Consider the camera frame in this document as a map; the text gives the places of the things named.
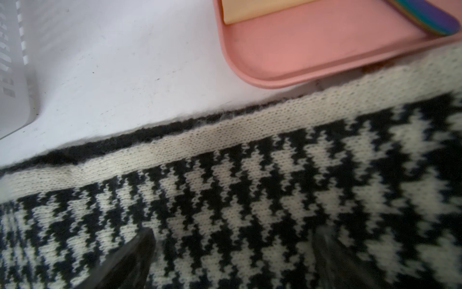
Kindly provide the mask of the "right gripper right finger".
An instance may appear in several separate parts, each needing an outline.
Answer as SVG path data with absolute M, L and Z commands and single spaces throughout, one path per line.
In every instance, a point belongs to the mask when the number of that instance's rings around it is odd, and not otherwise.
M 381 281 L 365 263 L 354 256 L 334 235 L 331 227 L 314 232 L 313 250 L 324 289 L 379 289 Z

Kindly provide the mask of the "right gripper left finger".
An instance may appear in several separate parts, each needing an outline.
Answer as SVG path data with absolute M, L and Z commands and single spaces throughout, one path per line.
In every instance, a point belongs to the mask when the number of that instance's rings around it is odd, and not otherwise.
M 130 242 L 95 267 L 78 289 L 143 289 L 156 251 L 152 229 L 143 228 Z

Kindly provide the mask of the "black white houndstooth scarf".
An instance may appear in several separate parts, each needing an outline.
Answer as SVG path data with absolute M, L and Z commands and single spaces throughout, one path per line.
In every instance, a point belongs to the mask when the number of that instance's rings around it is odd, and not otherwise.
M 462 47 L 1 170 L 1 287 L 75 289 L 153 230 L 146 289 L 320 289 L 314 232 L 392 289 L 462 286 Z

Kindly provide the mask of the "white perforated plastic basket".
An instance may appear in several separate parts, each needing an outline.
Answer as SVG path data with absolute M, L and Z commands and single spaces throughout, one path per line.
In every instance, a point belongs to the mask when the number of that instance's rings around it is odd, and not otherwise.
M 20 1 L 1 1 L 1 138 L 36 118 Z

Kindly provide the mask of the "pink plastic tray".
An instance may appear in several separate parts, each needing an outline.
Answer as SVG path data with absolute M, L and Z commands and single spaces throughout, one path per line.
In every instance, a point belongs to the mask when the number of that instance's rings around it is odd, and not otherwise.
M 226 25 L 214 1 L 223 56 L 246 83 L 278 89 L 447 43 L 385 1 L 314 1 Z

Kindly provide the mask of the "iridescent spoon on tray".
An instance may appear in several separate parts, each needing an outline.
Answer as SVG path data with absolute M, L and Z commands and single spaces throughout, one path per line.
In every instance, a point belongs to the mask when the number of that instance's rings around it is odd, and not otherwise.
M 461 29 L 459 21 L 441 8 L 424 0 L 387 0 L 418 27 L 437 36 L 452 36 Z

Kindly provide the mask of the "beige cutting board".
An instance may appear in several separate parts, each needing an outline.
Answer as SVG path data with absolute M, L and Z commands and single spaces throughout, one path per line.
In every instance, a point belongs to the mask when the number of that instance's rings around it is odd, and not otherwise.
M 222 0 L 223 20 L 226 25 L 279 12 L 313 2 L 313 0 Z

